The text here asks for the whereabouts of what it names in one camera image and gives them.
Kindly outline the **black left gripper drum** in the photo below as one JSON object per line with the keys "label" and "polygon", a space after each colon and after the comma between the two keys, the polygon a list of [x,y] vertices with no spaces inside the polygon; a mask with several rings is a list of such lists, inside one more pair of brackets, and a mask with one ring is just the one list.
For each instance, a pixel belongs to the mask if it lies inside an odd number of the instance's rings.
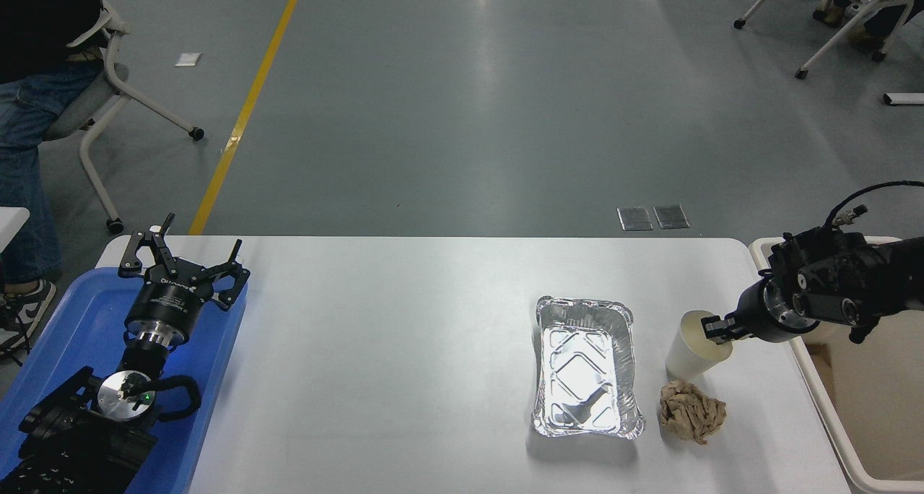
{"label": "black left gripper drum", "polygon": [[214,278],[207,276],[200,264],[179,261],[176,274],[165,266],[151,266],[145,271],[144,283],[126,316],[126,329],[138,334],[158,321],[176,334],[192,334],[212,296]]}

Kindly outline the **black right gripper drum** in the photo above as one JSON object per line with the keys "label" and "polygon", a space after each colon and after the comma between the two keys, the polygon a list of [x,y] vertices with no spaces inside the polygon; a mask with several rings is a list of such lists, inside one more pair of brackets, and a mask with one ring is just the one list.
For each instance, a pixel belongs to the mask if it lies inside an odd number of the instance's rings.
{"label": "black right gripper drum", "polygon": [[764,293],[768,280],[760,280],[747,287],[740,295],[732,312],[735,340],[756,337],[763,342],[781,342],[781,331],[776,318],[765,304]]}

